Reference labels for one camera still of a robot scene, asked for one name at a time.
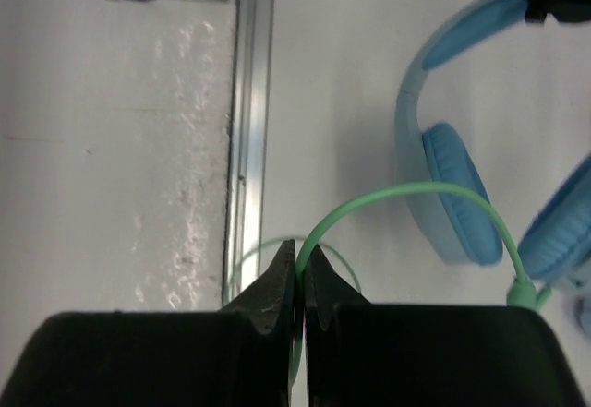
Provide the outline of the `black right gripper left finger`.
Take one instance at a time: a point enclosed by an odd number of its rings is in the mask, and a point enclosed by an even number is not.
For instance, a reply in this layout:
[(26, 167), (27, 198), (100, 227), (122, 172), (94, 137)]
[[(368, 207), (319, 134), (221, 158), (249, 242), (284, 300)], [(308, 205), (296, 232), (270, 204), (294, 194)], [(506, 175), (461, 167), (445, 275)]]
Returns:
[(296, 244), (212, 312), (65, 312), (31, 335), (5, 406), (286, 406)]

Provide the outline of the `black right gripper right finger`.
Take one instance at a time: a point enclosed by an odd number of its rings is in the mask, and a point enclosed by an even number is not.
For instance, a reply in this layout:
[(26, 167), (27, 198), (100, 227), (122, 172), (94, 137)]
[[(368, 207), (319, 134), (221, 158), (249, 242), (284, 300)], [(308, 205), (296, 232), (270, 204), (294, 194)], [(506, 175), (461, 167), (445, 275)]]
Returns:
[(508, 306), (379, 305), (321, 249), (304, 271), (312, 406), (582, 406), (553, 331)]

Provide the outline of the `aluminium table rail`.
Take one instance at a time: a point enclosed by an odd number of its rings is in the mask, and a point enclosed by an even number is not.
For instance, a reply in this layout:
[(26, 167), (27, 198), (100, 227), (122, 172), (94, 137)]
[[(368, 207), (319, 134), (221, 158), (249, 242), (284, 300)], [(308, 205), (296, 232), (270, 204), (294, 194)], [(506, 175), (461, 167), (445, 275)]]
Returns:
[(274, 0), (236, 0), (222, 301), (259, 276)]

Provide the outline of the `light blue headphones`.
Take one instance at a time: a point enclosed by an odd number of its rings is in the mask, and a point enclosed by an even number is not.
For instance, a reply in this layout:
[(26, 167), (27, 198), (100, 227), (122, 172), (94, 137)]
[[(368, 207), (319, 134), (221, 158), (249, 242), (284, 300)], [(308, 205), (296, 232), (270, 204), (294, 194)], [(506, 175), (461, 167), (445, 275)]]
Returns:
[(494, 266), (508, 252), (516, 267), (508, 305), (538, 310), (554, 290), (579, 296), (578, 323), (590, 330), (590, 160), (583, 158), (533, 219), (519, 244), (489, 217), (487, 190), (465, 144), (448, 123), (418, 125), (428, 73), (525, 19), (528, 0), (475, 0), (446, 20), (418, 50), (398, 90), (397, 175), (418, 191), (407, 197), (421, 232), (452, 264)]

